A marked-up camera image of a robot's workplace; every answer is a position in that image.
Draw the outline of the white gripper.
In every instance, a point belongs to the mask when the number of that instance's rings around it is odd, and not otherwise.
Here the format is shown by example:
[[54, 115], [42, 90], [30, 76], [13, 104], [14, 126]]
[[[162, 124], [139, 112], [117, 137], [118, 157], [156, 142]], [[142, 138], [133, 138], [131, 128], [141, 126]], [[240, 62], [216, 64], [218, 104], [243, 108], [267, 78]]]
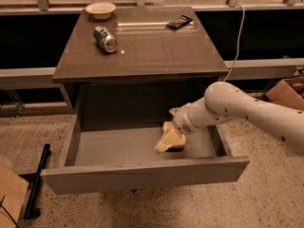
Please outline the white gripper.
[[196, 128], [188, 117], [188, 106], [173, 107], [169, 109], [169, 113], [173, 116], [173, 125], [177, 129], [167, 129], [162, 134], [160, 140], [154, 147], [155, 153], [163, 153], [169, 148], [181, 146], [181, 133], [190, 135], [196, 132]]

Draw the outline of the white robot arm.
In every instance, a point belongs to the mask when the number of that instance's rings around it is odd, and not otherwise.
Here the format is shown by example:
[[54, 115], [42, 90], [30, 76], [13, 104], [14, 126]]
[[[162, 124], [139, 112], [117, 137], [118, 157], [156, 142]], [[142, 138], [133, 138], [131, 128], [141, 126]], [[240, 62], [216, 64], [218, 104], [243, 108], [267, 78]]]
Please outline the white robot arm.
[[262, 129], [299, 154], [304, 153], [304, 112], [255, 99], [227, 82], [210, 84], [199, 100], [169, 110], [154, 151], [158, 154], [185, 145], [185, 136], [201, 128], [241, 118]]

